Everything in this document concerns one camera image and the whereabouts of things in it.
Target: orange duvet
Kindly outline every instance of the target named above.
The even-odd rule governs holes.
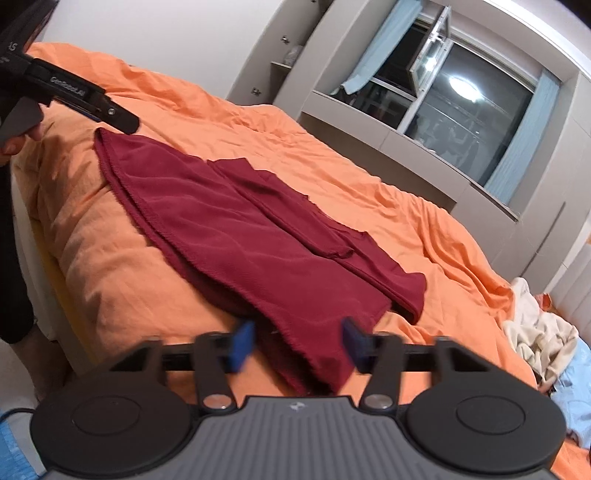
[[[386,313],[377,326],[407,342],[452,337],[535,385],[529,366],[509,347],[499,325],[512,316],[509,285],[496,275],[468,232],[447,212],[385,185],[306,133],[272,106],[238,107],[181,80],[130,67],[111,56],[62,44],[37,44],[39,56],[106,88],[139,115],[140,134],[205,159],[246,157],[310,196],[324,212],[367,231],[407,272],[423,272],[427,293],[416,326]],[[146,336],[185,341],[227,330],[233,319],[209,305],[132,224],[99,171],[96,124],[54,105],[46,110],[44,140],[17,159],[21,191],[39,219],[78,309],[92,349],[105,356]],[[238,399],[284,395],[286,387],[260,354],[232,378]],[[366,378],[353,374],[342,393],[358,398]],[[190,382],[178,379],[182,394]],[[428,385],[406,374],[402,402]],[[588,452],[565,443],[554,464],[561,478],[591,478]]]

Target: black cable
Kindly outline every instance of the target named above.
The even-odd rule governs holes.
[[[35,413],[35,409],[34,408],[13,408],[12,410],[8,410],[6,412],[4,412],[2,415],[0,415],[0,424],[4,423],[5,421],[7,421],[10,417],[12,417],[13,415],[16,415],[17,413]]]

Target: blue mat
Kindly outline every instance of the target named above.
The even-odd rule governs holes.
[[[37,480],[35,470],[18,447],[7,421],[0,424],[0,479]]]

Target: cream blanket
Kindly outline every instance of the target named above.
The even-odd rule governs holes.
[[[579,332],[558,315],[540,310],[523,278],[511,283],[515,294],[515,317],[503,322],[511,347],[539,375],[540,391],[554,384],[573,358]]]

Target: white wall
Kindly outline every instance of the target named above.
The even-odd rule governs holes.
[[[44,41],[104,51],[225,98],[281,0],[61,0]]]
[[[558,0],[481,0],[554,44],[591,79],[591,30]]]

